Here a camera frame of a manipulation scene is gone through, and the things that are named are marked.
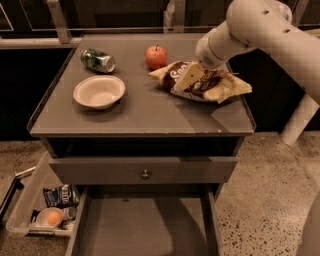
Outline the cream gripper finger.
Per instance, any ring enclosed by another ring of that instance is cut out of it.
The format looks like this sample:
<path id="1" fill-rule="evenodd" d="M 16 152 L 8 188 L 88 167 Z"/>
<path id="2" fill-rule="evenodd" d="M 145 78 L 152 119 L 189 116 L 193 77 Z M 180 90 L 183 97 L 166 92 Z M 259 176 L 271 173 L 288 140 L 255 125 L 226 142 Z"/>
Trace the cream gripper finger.
<path id="1" fill-rule="evenodd" d="M 184 92 L 189 86 L 200 80 L 204 74 L 203 66 L 198 62 L 193 61 L 187 65 L 186 69 L 175 83 L 173 89 L 176 92 Z"/>

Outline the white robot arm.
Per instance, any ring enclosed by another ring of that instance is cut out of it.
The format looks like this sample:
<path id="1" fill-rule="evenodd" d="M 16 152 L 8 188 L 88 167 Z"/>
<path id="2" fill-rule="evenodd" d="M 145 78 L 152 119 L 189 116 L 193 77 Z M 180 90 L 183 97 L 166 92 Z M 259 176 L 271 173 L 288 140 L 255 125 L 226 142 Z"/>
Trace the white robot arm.
<path id="1" fill-rule="evenodd" d="M 275 0 L 233 0 L 226 20 L 198 40 L 195 58 L 217 68 L 260 49 L 320 104 L 320 39 L 287 21 Z"/>

